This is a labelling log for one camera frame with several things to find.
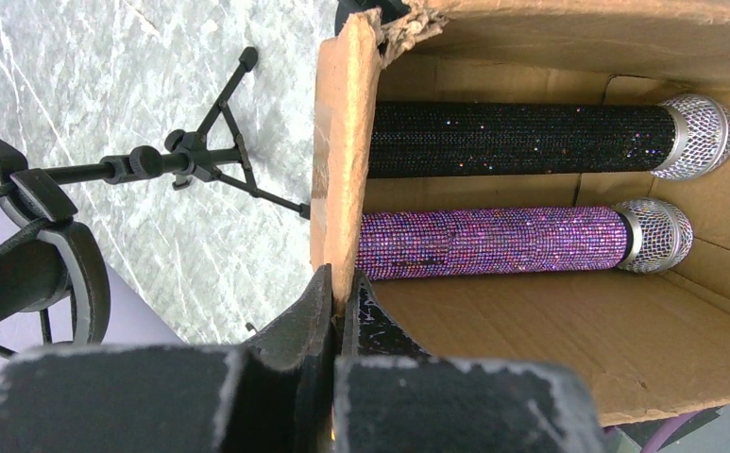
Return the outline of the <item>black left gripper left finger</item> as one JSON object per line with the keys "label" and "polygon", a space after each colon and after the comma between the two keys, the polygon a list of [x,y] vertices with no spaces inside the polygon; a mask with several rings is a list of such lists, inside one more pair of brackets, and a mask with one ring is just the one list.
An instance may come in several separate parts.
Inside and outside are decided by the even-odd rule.
{"label": "black left gripper left finger", "polygon": [[241,344],[47,346],[0,373],[0,452],[327,452],[331,267]]}

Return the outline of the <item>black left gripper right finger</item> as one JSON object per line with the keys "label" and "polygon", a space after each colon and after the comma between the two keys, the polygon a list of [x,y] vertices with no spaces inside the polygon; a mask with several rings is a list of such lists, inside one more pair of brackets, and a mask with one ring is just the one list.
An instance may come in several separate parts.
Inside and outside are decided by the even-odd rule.
{"label": "black left gripper right finger", "polygon": [[567,367],[430,354],[353,278],[335,362],[339,452],[603,452],[585,384]]}

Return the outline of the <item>brown cardboard box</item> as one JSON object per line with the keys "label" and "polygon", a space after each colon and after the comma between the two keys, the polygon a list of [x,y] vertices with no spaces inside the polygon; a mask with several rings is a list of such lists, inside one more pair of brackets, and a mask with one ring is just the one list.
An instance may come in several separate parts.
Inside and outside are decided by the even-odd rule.
{"label": "brown cardboard box", "polygon": [[386,311],[439,356],[551,361],[589,387],[603,425],[730,403],[730,158],[699,178],[643,174],[367,180],[378,100],[656,103],[700,92],[730,110],[730,1],[415,1],[372,9],[321,43],[310,260],[336,306],[353,276],[358,215],[380,210],[666,200],[692,223],[688,256],[622,271],[379,282]]}

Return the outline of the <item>purple glitter microphone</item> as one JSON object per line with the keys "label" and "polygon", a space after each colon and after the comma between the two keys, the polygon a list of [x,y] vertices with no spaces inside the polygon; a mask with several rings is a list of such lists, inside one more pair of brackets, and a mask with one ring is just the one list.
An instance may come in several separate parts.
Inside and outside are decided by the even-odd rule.
{"label": "purple glitter microphone", "polygon": [[367,213],[355,264],[372,280],[621,269],[664,272],[694,240],[673,204]]}

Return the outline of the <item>black glitter microphone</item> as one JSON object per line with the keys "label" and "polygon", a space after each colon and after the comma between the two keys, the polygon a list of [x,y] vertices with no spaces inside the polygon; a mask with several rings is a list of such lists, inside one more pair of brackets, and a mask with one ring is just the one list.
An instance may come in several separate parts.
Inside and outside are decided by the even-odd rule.
{"label": "black glitter microphone", "polygon": [[690,180],[730,157],[730,110],[682,94],[656,105],[382,101],[373,179],[646,172]]}

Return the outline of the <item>black tripod shock-mount stand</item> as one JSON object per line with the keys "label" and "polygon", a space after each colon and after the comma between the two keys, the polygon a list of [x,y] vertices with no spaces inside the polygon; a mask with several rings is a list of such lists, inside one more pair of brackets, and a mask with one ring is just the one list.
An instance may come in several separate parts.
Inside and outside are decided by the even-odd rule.
{"label": "black tripod shock-mount stand", "polygon": [[[309,217],[307,204],[258,186],[229,106],[258,60],[256,48],[245,48],[199,127],[171,131],[162,150],[142,145],[94,164],[43,169],[31,167],[23,153],[0,139],[0,209],[17,226],[0,244],[0,323],[20,312],[35,312],[42,340],[51,344],[49,310],[68,299],[72,344],[98,344],[105,338],[110,322],[106,263],[91,230],[76,220],[77,207],[65,193],[67,185],[89,181],[119,185],[171,175],[175,190],[186,189],[194,180],[221,182]],[[0,344],[0,358],[12,355]]]}

